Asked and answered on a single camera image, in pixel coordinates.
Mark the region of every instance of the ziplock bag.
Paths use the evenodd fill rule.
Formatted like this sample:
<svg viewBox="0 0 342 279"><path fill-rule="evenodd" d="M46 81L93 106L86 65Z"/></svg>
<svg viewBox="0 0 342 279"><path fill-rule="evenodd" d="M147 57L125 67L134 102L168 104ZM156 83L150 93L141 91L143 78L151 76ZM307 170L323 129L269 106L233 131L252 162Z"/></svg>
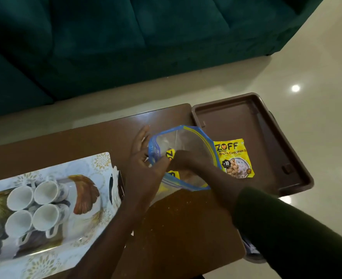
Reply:
<svg viewBox="0 0 342 279"><path fill-rule="evenodd" d="M214 142L199 127L180 125L154 135L149 141L148 149L149 161L152 165L166 155L167 151L187 150L207 157L213 165L221 169ZM178 179L166 173L153 203L179 189L199 191L209 188L197 175L183 175L180 172L180 179Z"/></svg>

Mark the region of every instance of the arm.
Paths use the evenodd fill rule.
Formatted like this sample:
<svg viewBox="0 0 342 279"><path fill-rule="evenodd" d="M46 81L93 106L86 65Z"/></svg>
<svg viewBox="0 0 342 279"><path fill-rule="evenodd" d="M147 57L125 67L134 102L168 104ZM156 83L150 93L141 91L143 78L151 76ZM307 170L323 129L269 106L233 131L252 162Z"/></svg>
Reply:
<svg viewBox="0 0 342 279"><path fill-rule="evenodd" d="M132 145L132 155L128 162L131 168L127 170L125 196L121 206L68 278L111 278L131 232L154 199L169 159L163 157L151 168L145 163L148 130L149 126L143 127Z"/></svg>
<svg viewBox="0 0 342 279"><path fill-rule="evenodd" d="M170 169L188 169L203 178L237 229L282 278L342 272L342 237L311 216L189 152L177 151Z"/></svg>

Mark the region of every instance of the hand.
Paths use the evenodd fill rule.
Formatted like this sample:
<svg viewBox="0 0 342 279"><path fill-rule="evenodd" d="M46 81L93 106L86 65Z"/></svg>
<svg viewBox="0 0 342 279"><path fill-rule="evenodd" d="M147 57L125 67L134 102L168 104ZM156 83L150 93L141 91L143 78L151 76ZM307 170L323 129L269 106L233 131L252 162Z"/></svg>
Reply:
<svg viewBox="0 0 342 279"><path fill-rule="evenodd" d="M200 163L210 163L206 158L198 153L185 150L177 150L173 157L168 171L191 170L193 171Z"/></svg>
<svg viewBox="0 0 342 279"><path fill-rule="evenodd" d="M166 156L152 167L148 167L145 163L150 139L148 131L148 125L141 128L132 143L122 203L123 206L136 213L139 218L142 218L148 210L170 163Z"/></svg>

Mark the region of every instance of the brown table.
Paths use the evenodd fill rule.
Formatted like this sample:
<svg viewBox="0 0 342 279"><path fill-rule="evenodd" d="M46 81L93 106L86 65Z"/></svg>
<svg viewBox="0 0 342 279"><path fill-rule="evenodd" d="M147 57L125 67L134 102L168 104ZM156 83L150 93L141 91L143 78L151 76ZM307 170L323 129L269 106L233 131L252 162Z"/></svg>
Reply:
<svg viewBox="0 0 342 279"><path fill-rule="evenodd" d="M132 139L145 124L152 133L194 125L191 106L182 104L2 145L0 180L107 151L125 176ZM129 239L113 278L189 279L243 256L238 231L212 192L179 190L150 207Z"/></svg>

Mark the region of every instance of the right hand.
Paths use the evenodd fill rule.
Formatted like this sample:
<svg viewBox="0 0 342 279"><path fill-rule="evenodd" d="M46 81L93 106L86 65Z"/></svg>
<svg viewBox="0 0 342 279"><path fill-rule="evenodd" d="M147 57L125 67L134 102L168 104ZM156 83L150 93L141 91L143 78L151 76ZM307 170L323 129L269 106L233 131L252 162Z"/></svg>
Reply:
<svg viewBox="0 0 342 279"><path fill-rule="evenodd" d="M168 171L182 171L182 170L191 170L195 169L196 165L200 160L205 159L198 154L195 154L190 151L185 150L177 150L171 163L169 164Z"/></svg>

